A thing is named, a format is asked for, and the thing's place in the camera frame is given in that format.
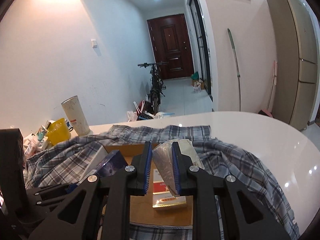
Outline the red white cigarette carton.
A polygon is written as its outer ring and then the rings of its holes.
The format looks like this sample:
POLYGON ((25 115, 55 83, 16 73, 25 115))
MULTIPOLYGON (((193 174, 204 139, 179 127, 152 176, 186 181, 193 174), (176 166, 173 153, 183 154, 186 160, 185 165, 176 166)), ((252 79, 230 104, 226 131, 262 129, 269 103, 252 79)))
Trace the red white cigarette carton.
POLYGON ((186 197, 175 197, 162 179, 159 171, 153 169, 152 207, 156 210, 175 209, 187 205, 186 197))

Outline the silver foil packet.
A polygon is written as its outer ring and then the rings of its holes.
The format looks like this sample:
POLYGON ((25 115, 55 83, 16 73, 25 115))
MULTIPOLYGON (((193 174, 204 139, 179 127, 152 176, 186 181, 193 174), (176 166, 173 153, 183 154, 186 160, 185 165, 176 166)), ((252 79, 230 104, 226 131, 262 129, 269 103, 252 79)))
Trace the silver foil packet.
POLYGON ((172 139, 165 141, 162 144, 156 146, 152 151, 153 162, 155 163, 161 177, 167 185, 170 193, 173 196, 179 196, 180 194, 176 190, 174 182, 174 173, 172 166, 172 144, 177 142, 181 153, 191 158, 191 162, 194 166, 204 170, 204 165, 199 155, 196 153, 193 143, 189 139, 172 139))

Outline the blue plaid cloth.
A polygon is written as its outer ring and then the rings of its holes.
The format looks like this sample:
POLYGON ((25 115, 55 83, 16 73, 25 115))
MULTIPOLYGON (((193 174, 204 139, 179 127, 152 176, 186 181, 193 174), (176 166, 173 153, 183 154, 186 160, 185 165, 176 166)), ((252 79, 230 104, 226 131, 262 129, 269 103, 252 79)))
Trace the blue plaid cloth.
POLYGON ((233 175, 251 191, 283 226, 291 239, 299 239, 299 227, 284 191, 271 171, 252 153, 210 136, 210 126, 151 128, 114 125, 99 135, 86 135, 60 142, 34 154, 23 171, 26 189, 76 183, 102 145, 163 143, 189 139, 205 171, 221 178, 233 175))

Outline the pile of small packages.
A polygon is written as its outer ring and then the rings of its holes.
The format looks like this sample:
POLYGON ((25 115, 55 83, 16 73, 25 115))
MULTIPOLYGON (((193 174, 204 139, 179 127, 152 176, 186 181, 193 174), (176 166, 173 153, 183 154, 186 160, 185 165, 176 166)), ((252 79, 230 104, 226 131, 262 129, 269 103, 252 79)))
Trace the pile of small packages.
POLYGON ((44 126, 41 126, 36 133, 31 133, 23 139, 24 154, 23 159, 27 161, 35 153, 45 150, 48 146, 49 127, 52 122, 47 121, 44 126))

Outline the open cardboard tray box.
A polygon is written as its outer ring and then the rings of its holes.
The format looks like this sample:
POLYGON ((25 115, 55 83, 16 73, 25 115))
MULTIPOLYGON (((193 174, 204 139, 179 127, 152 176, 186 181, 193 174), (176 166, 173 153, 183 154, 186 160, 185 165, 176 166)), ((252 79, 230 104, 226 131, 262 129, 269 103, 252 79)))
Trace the open cardboard tray box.
POLYGON ((119 150, 131 163, 111 176, 106 218, 154 226, 191 226, 192 198, 175 197, 167 188, 152 160, 155 144, 106 146, 108 153, 119 150))

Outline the yellow plastic cup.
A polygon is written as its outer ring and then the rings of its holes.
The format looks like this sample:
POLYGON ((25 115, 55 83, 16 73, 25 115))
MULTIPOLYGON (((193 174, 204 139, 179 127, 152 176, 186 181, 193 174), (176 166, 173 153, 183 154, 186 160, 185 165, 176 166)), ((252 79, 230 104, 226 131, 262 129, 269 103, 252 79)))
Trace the yellow plastic cup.
POLYGON ((56 120, 49 125, 47 137, 53 146, 71 138, 71 132, 69 131, 64 118, 56 120))

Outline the beige speckled tumbler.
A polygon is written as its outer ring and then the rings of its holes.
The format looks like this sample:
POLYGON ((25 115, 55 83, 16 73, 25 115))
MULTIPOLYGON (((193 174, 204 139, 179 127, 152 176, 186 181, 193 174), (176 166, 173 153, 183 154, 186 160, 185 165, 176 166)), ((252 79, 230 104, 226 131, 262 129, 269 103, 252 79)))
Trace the beige speckled tumbler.
POLYGON ((78 96, 73 96, 61 103, 65 114, 78 136, 90 133, 89 125, 81 108, 78 96))

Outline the bags beside bicycle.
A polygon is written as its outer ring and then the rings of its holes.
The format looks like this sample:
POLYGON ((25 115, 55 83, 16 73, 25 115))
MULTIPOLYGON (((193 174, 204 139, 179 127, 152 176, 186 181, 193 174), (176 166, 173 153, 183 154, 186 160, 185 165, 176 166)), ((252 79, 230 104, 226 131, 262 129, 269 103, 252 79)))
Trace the bags beside bicycle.
POLYGON ((151 103, 142 100, 139 104, 133 102, 135 111, 127 111, 128 122, 163 119, 175 115, 175 113, 157 112, 153 111, 151 103))

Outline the boxes on hallway floor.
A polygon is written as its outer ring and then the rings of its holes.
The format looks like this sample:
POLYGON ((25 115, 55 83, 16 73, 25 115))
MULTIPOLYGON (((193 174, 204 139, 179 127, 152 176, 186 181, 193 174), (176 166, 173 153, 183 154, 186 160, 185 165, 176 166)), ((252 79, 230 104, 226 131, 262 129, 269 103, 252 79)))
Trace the boxes on hallway floor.
POLYGON ((206 82, 200 78, 199 72, 195 72, 191 75, 191 85, 195 93, 199 93, 200 91, 207 89, 206 82))

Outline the black bicycle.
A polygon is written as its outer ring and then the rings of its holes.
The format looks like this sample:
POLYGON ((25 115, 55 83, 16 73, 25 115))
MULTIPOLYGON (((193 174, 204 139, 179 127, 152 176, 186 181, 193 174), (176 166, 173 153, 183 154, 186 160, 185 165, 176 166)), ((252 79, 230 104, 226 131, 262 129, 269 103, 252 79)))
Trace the black bicycle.
POLYGON ((153 114, 156 115, 159 112, 159 106, 161 104, 161 95, 163 89, 166 89, 166 86, 163 85, 163 80, 160 77, 159 66, 167 65, 167 62, 159 62, 159 63, 141 63, 137 66, 142 68, 151 67, 151 89, 149 94, 150 103, 153 109, 153 114))

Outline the dark red entrance door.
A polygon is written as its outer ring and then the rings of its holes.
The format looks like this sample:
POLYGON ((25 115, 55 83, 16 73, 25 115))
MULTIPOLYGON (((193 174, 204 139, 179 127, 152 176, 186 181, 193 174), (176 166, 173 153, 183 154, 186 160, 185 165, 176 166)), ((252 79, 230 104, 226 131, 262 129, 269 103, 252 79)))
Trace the dark red entrance door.
POLYGON ((190 77, 193 58, 184 14, 147 20, 153 54, 163 80, 190 77))

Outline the beige refrigerator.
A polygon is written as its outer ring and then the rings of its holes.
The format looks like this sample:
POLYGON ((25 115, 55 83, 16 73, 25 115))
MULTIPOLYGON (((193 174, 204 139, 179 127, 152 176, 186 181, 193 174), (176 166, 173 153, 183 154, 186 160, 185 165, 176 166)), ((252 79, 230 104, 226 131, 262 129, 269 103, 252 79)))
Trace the beige refrigerator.
POLYGON ((306 128, 317 87, 316 35, 302 0, 267 0, 276 39, 277 85, 273 117, 306 128))

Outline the black framed glass door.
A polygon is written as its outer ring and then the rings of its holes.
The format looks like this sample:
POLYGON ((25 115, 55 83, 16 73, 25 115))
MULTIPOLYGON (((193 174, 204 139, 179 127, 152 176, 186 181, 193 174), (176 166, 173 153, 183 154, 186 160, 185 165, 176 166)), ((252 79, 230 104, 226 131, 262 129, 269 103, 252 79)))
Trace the black framed glass door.
POLYGON ((195 37, 197 43, 197 50, 200 59, 201 67, 201 80, 204 83, 206 92, 211 100, 212 97, 212 85, 211 85, 211 73, 210 73, 210 59, 209 48, 207 43, 206 26, 204 22, 204 16, 200 5, 200 0, 189 0, 189 8, 193 19, 195 37))

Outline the white wall switch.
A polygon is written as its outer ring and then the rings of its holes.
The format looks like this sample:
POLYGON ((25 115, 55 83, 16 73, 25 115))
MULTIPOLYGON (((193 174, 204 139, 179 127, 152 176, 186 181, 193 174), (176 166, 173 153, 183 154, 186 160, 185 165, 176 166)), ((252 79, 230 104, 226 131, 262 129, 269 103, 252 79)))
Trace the white wall switch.
POLYGON ((98 44, 97 44, 96 40, 91 40, 91 45, 92 45, 92 48, 97 48, 98 47, 98 44))

